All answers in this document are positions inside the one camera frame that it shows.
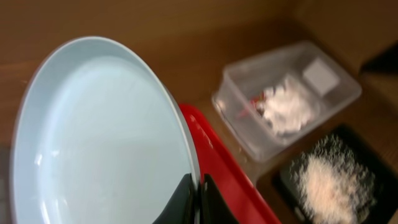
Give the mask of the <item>large light blue plate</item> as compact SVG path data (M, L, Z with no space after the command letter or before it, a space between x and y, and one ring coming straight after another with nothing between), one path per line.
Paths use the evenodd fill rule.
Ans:
M132 50L95 36L36 71L10 165L14 223L152 223L184 176L200 182L173 96Z

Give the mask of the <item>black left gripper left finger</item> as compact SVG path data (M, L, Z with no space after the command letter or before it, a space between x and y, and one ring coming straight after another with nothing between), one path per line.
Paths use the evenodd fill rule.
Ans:
M195 222L195 188L191 174L185 174L153 224L193 224Z

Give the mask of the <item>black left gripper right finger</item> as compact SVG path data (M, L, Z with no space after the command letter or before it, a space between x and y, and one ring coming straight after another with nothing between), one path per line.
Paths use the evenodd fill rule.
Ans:
M201 224L238 224L210 174L205 174L201 184Z

